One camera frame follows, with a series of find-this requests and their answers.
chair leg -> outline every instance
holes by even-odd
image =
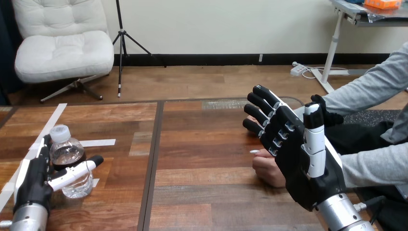
[[[74,87],[75,87],[75,86],[74,86],[74,83],[71,83],[71,84],[69,84],[69,85],[67,85],[67,86],[65,86],[65,87],[63,87],[63,88],[61,88],[60,90],[54,92],[53,94],[51,94],[51,95],[45,97],[44,99],[40,100],[40,102],[43,103],[43,102],[45,102],[46,100],[49,100],[49,99],[51,99],[52,97],[57,96],[57,95],[59,95],[59,94],[61,94],[61,93],[63,93],[63,92],[66,92],[67,90],[72,89],[72,88],[74,88]]]
[[[94,76],[82,78],[82,79],[80,79],[80,80],[78,80],[78,81],[81,82],[81,83],[86,83],[86,82],[89,82],[89,81],[94,80],[94,79],[96,79],[96,78],[100,78],[100,77],[102,77],[102,76],[107,76],[107,75],[109,75],[109,73],[99,74],[99,75],[94,75]]]
[[[101,95],[96,94],[94,91],[92,91],[89,87],[87,87],[81,81],[77,81],[76,83],[77,83],[76,88],[78,88],[79,90],[82,90],[84,93],[88,93],[89,95],[93,96],[94,98],[98,100],[103,100],[103,97]]]

white tape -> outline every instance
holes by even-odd
[[[116,139],[80,141],[83,147],[111,146],[111,145],[114,145],[115,142],[116,142]],[[38,146],[39,146],[39,143],[34,143],[33,145],[31,145],[29,149],[37,150]]]
[[[13,191],[2,191],[0,193],[0,208],[2,210],[6,206],[12,194],[13,194]]]
[[[99,179],[98,179],[98,178],[93,179],[92,188],[95,188],[96,185],[98,184],[98,182],[99,182]]]
[[[1,191],[12,191],[14,192],[14,184],[13,182],[7,182]]]
[[[39,143],[41,142],[41,139],[49,134],[50,130],[55,126],[55,123],[57,123],[58,119],[60,118],[61,114],[63,113],[64,109],[66,108],[66,103],[60,103],[57,108],[55,109],[54,113],[51,115],[49,118],[48,122],[45,124],[44,128],[38,135],[36,141],[34,143],[37,143],[37,147],[28,150],[27,155],[24,157],[24,159],[31,160],[36,157],[37,151],[38,151],[38,146]],[[17,181],[17,176],[18,172],[20,171],[20,167],[14,172],[13,176],[9,180],[8,183],[15,185],[15,182]],[[2,191],[0,194],[0,211],[3,210],[4,206],[6,205],[7,201],[9,201],[10,197],[12,196],[14,190],[12,191]]]
[[[58,119],[60,118],[61,114],[63,113],[64,109],[66,108],[66,103],[60,103],[58,107],[55,109],[54,113],[52,113],[51,117],[49,118],[48,122],[45,124],[44,128],[42,129],[41,133],[38,135],[34,144],[35,146],[31,146],[27,155],[24,159],[32,160],[37,155],[38,146],[41,142],[41,139],[50,133],[51,129],[55,126]]]

gray sweatshirt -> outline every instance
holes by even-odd
[[[327,111],[345,116],[381,104],[407,87],[408,42],[382,64],[323,98]],[[393,128],[381,137],[394,144],[408,137],[408,104],[397,117]],[[340,158],[348,188],[408,183],[408,143]]]

power strip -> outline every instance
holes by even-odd
[[[303,74],[305,71],[307,71],[305,66],[303,66],[302,64],[297,64],[294,68],[292,68],[291,75],[299,76]]]

tufted cushion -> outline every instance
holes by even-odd
[[[15,70],[25,83],[108,74],[114,48],[102,31],[69,36],[31,36],[17,51]]]
[[[13,0],[13,6],[23,38],[108,31],[100,0]]]

